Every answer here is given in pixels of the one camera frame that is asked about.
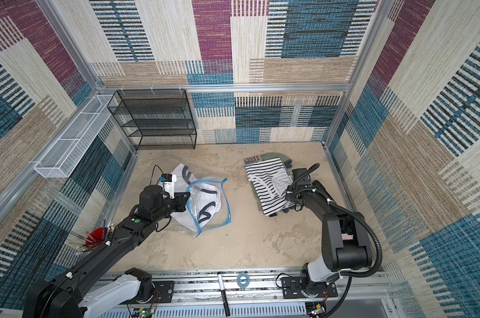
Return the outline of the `green garment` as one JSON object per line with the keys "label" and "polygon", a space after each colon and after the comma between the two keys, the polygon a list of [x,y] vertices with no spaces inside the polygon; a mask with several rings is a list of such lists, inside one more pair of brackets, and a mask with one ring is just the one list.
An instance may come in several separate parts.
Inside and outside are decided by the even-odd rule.
{"label": "green garment", "polygon": [[284,154],[281,154],[281,153],[278,153],[278,152],[268,152],[268,153],[265,153],[265,154],[259,154],[259,155],[256,155],[256,156],[245,158],[244,163],[245,163],[245,165],[248,165],[248,164],[252,164],[254,162],[271,160],[271,159],[274,159],[274,158],[280,158],[287,168],[292,167],[292,160],[288,156],[286,156]]}

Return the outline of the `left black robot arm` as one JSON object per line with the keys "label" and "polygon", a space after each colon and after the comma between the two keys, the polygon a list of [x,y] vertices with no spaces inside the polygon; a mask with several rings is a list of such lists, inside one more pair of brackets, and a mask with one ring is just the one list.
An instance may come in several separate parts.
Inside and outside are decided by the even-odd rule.
{"label": "left black robot arm", "polygon": [[157,185],[144,188],[139,204],[99,244],[64,273],[50,282],[39,280],[28,290],[23,317],[84,317],[90,315],[85,307],[85,296],[95,283],[121,258],[130,253],[151,233],[158,229],[159,221],[173,213],[186,210],[189,192],[169,195]]}

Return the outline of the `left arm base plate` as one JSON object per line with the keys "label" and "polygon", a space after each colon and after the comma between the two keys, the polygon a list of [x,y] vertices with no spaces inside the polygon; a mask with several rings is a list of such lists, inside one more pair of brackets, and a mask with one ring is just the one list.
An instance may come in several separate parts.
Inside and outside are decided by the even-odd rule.
{"label": "left arm base plate", "polygon": [[175,288],[175,281],[153,281],[152,290],[147,300],[131,299],[122,303],[122,305],[141,305],[149,306],[157,303],[171,303]]}

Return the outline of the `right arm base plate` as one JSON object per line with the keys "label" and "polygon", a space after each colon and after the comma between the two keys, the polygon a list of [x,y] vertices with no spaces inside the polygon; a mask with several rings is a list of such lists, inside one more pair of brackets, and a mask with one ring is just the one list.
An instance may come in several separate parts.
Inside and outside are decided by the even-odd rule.
{"label": "right arm base plate", "polygon": [[301,278],[283,276],[277,279],[284,299],[336,298],[337,288],[326,283],[304,283]]}

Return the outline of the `white tank top navy trim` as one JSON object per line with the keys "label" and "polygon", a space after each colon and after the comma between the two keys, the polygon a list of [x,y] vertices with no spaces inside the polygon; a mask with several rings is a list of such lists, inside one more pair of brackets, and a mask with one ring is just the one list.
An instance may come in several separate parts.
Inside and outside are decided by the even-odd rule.
{"label": "white tank top navy trim", "polygon": [[212,217],[221,210],[221,190],[214,183],[197,179],[183,163],[171,174],[177,177],[175,192],[190,192],[186,211],[174,212],[171,217],[195,235],[199,235]]}

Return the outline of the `clear vacuum bag blue zipper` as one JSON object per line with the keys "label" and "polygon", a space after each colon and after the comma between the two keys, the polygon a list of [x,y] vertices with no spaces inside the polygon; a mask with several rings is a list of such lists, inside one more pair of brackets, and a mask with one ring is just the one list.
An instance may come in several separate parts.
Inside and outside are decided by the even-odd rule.
{"label": "clear vacuum bag blue zipper", "polygon": [[180,163],[171,174],[176,176],[175,192],[188,192],[190,198],[183,212],[171,214],[184,230],[194,237],[231,223],[231,209],[224,192],[227,178],[197,178],[190,168]]}

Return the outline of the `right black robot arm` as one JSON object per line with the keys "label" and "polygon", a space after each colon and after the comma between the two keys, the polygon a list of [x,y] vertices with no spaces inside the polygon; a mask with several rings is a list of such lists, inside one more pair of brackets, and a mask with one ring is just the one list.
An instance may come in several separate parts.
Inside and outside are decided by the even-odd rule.
{"label": "right black robot arm", "polygon": [[294,169],[285,195],[295,210],[305,207],[322,222],[321,256],[300,272],[300,286],[307,297],[326,292],[342,276],[370,277],[383,262],[381,243],[363,214],[338,205],[319,181],[311,179],[318,168],[314,164]]}

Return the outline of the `black white striped garment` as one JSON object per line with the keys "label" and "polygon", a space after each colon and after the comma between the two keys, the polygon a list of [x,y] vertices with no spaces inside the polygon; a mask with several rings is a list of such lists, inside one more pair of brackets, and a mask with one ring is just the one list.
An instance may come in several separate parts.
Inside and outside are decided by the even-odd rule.
{"label": "black white striped garment", "polygon": [[292,206],[285,197],[293,180],[283,158],[252,156],[246,158],[244,163],[247,179],[254,188],[265,216],[272,217]]}

